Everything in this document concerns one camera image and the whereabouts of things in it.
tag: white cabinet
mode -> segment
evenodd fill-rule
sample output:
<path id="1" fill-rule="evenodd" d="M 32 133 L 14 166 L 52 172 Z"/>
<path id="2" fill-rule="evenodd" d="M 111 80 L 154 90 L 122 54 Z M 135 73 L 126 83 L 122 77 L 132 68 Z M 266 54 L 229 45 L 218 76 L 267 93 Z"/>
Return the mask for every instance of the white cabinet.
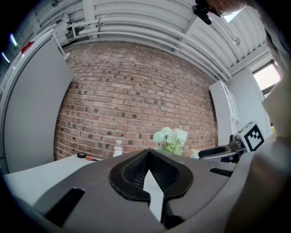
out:
<path id="1" fill-rule="evenodd" d="M 218 145 L 227 145 L 229 136 L 237 132 L 236 125 L 239 123 L 236 100 L 227 86 L 221 81 L 210 86 L 210 91 L 216 112 Z"/>

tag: white flower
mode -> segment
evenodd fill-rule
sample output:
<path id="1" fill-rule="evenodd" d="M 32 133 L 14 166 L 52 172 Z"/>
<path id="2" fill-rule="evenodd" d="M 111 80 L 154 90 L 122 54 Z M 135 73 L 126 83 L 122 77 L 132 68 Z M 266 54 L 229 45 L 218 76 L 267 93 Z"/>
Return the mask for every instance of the white flower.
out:
<path id="1" fill-rule="evenodd" d="M 169 128 L 169 127 L 164 127 L 164 128 L 161 130 L 161 132 L 163 132 L 164 135 L 166 136 L 166 135 L 171 134 L 173 131 L 172 131 L 171 128 Z"/>
<path id="2" fill-rule="evenodd" d="M 174 131 L 171 131 L 166 138 L 166 143 L 174 144 L 177 142 L 177 135 Z"/>
<path id="3" fill-rule="evenodd" d="M 162 131 L 156 132 L 153 136 L 153 141 L 155 143 L 160 143 L 160 142 L 164 141 L 164 139 L 165 139 L 165 135 Z"/>
<path id="4" fill-rule="evenodd" d="M 179 141 L 181 145 L 183 146 L 187 140 L 188 133 L 181 129 L 174 129 L 174 132 L 176 134 L 177 141 Z"/>

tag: brick wall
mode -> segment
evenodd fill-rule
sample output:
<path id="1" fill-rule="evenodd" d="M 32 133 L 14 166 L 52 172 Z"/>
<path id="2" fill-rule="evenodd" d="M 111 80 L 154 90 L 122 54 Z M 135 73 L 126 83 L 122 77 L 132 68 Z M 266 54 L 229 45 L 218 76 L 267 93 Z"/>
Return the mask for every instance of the brick wall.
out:
<path id="1" fill-rule="evenodd" d="M 209 77 L 166 52 L 126 42 L 66 48 L 74 79 L 55 129 L 55 158 L 86 152 L 111 157 L 157 147 L 153 134 L 168 126 L 188 132 L 183 155 L 217 145 Z"/>

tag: black slot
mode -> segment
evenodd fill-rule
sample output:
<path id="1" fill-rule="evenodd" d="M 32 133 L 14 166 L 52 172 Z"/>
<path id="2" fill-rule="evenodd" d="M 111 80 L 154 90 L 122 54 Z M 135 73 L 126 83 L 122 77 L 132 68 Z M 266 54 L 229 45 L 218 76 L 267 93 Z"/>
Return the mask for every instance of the black slot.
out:
<path id="1" fill-rule="evenodd" d="M 222 176 L 226 176 L 226 177 L 231 177 L 231 175 L 233 174 L 232 171 L 222 170 L 222 169 L 215 168 L 215 167 L 213 167 L 209 171 L 210 172 L 213 172 L 215 174 L 219 174 L 219 175 L 222 175 Z"/>
<path id="2" fill-rule="evenodd" d="M 85 191 L 79 188 L 72 188 L 46 215 L 45 218 L 62 227 L 65 220 L 73 211 Z"/>
<path id="3" fill-rule="evenodd" d="M 169 205 L 169 202 L 164 198 L 162 215 L 161 215 L 161 223 L 167 228 L 171 229 L 179 224 L 183 223 L 184 219 L 180 216 L 174 215 L 172 209 Z"/>

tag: ceiling light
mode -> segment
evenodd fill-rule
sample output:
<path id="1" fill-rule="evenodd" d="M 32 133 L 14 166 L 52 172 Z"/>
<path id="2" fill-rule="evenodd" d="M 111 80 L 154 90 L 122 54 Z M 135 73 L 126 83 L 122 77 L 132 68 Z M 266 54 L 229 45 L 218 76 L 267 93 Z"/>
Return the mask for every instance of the ceiling light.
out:
<path id="1" fill-rule="evenodd" d="M 14 46 L 16 47 L 16 46 L 17 46 L 17 42 L 16 42 L 16 40 L 14 39 L 13 34 L 10 34 L 10 40 L 11 40 L 11 42 L 14 44 Z"/>
<path id="2" fill-rule="evenodd" d="M 8 63 L 10 63 L 10 61 L 8 60 L 8 58 L 5 56 L 4 52 L 1 52 L 1 54 L 2 54 L 2 56 L 4 57 L 4 59 L 5 59 Z"/>

